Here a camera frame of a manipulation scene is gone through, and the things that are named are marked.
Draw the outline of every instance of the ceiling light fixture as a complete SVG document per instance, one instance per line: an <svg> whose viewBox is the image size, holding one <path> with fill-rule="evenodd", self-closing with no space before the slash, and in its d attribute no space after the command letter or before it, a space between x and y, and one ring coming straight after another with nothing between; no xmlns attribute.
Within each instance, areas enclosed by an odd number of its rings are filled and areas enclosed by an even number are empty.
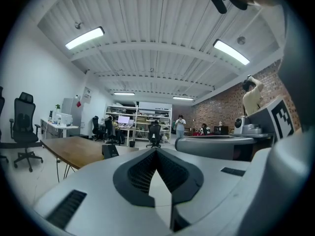
<svg viewBox="0 0 315 236"><path fill-rule="evenodd" d="M71 50L72 48L83 44L84 42L87 42L91 39L97 38L97 37L101 37L104 35L104 30L103 28L100 26L96 29L93 29L92 31L89 31L75 39L73 39L72 41L70 41L69 43L67 43L65 46Z"/></svg>
<svg viewBox="0 0 315 236"><path fill-rule="evenodd" d="M214 48L217 48L220 51L225 52L226 54L229 54L233 58L237 59L240 63L247 65L250 61L245 58L242 54L240 54L238 51L234 50L232 47L228 46L227 44L224 44L221 40L217 39L214 44Z"/></svg>
<svg viewBox="0 0 315 236"><path fill-rule="evenodd" d="M173 97L173 99L175 99L175 100L193 100L193 99L191 99L191 98L183 98L183 97Z"/></svg>
<svg viewBox="0 0 315 236"><path fill-rule="evenodd" d="M134 92L115 92L115 95L134 95Z"/></svg>

